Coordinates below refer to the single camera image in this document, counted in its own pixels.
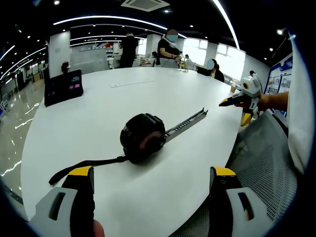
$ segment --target measuring tape blade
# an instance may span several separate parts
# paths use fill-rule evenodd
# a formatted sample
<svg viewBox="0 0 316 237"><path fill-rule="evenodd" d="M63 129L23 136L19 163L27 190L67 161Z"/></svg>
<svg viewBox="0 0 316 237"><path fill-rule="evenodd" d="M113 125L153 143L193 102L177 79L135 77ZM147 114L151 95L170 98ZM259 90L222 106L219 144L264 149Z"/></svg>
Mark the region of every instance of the measuring tape blade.
<svg viewBox="0 0 316 237"><path fill-rule="evenodd" d="M166 143L169 142L170 140L172 140L173 138L175 138L176 136L178 136L179 134L183 133L185 130L192 127L194 124L201 121L203 118L205 118L207 112L208 112L208 110L204 111L204 108L203 108L201 111L199 111L196 114L194 114L193 116L187 118L186 120L184 120L180 124L167 130L166 133L164 134L164 137L166 139Z"/></svg>

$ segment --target air conditioner vent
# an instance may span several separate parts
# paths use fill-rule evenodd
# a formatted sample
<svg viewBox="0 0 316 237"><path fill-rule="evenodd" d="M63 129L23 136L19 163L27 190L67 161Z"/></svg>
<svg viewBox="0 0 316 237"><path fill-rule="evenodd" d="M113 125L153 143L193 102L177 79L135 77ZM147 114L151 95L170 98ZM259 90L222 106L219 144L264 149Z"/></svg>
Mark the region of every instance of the air conditioner vent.
<svg viewBox="0 0 316 237"><path fill-rule="evenodd" d="M169 5L169 3L161 0L126 0L121 6L149 12Z"/></svg>

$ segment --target white table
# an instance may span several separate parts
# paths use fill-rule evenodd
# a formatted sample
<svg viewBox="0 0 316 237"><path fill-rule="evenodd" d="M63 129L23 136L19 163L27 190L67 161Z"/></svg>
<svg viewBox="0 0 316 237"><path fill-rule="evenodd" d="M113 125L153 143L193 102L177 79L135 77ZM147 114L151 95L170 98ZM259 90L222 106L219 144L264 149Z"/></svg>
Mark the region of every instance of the white table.
<svg viewBox="0 0 316 237"><path fill-rule="evenodd" d="M155 81L109 86L146 79ZM95 72L82 81L82 97L48 108L42 102L31 124L21 167L28 217L51 189L48 180L57 171L86 159L123 155L120 131L133 116L156 115L169 129L205 107L206 118L167 143L150 162L94 169L94 219L106 236L172 234L207 197L210 167L225 166L232 151L242 109L218 106L231 95L230 86L194 71L166 68Z"/></svg>

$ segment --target white pillar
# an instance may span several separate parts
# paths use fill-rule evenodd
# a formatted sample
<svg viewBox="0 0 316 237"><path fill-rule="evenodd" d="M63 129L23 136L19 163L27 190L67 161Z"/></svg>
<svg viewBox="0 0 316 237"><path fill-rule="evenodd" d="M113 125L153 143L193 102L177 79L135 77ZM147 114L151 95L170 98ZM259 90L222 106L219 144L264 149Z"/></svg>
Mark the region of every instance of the white pillar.
<svg viewBox="0 0 316 237"><path fill-rule="evenodd" d="M184 46L184 39L177 39L175 44L178 46L178 49L180 51L183 51L183 46Z"/></svg>
<svg viewBox="0 0 316 237"><path fill-rule="evenodd" d="M48 45L49 76L55 77L62 74L61 65L68 61L70 64L70 31L50 37Z"/></svg>
<svg viewBox="0 0 316 237"><path fill-rule="evenodd" d="M22 68L21 68L21 71L22 71L22 73L23 73L23 81L25 82L25 81L26 81L26 77L27 77L27 75L26 75L26 68L25 68L25 67L22 67Z"/></svg>
<svg viewBox="0 0 316 237"><path fill-rule="evenodd" d="M158 42L161 40L161 36L158 35L147 35L146 43L146 56L151 55L152 52L156 51L158 48Z"/></svg>

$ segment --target gray mesh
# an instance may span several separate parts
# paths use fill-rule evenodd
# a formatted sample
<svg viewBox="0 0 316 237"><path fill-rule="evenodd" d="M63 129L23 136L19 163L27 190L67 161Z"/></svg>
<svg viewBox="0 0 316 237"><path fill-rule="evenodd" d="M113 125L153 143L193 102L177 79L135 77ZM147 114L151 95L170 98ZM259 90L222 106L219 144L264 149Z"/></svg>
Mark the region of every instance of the gray mesh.
<svg viewBox="0 0 316 237"><path fill-rule="evenodd" d="M226 167L264 202L273 222L282 217L296 193L297 179L287 137L269 112L237 135Z"/></svg>
<svg viewBox="0 0 316 237"><path fill-rule="evenodd" d="M170 237L207 237L209 231L208 206L205 201L198 210Z"/></svg>

